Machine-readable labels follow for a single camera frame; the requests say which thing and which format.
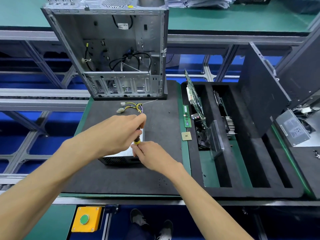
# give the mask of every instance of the hand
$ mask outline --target hand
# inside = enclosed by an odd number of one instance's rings
[[[158,143],[153,141],[140,142],[131,148],[143,165],[166,176],[168,171],[179,163],[174,160]]]
[[[137,128],[143,129],[146,119],[144,113],[138,116],[114,115],[67,140],[68,147],[76,148],[89,160],[117,154],[128,149],[142,134]]]

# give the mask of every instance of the screwdriver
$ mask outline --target screwdriver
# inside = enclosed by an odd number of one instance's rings
[[[141,142],[141,141],[140,141],[140,136],[138,136],[138,137],[133,141],[133,143],[134,143],[135,145],[138,145],[140,142]]]

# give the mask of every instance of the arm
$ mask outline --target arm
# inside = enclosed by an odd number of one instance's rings
[[[157,143],[131,146],[149,169],[166,176],[184,200],[194,222],[206,240],[243,239],[251,236]]]
[[[96,158],[128,149],[145,120],[145,114],[113,116],[66,140],[51,158],[0,195],[0,239],[24,238],[74,173]]]

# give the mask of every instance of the stack of paper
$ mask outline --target stack of paper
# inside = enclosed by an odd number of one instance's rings
[[[212,7],[218,6],[221,8],[228,8],[235,0],[188,0],[187,7]]]
[[[171,8],[185,8],[187,0],[168,0],[168,4]]]

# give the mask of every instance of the forearm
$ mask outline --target forearm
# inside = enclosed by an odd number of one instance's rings
[[[25,179],[0,195],[0,239],[22,239],[62,191],[66,181],[81,168],[78,157],[62,145],[54,155]]]
[[[249,234],[186,172],[182,164],[166,173],[206,240],[251,240]]]

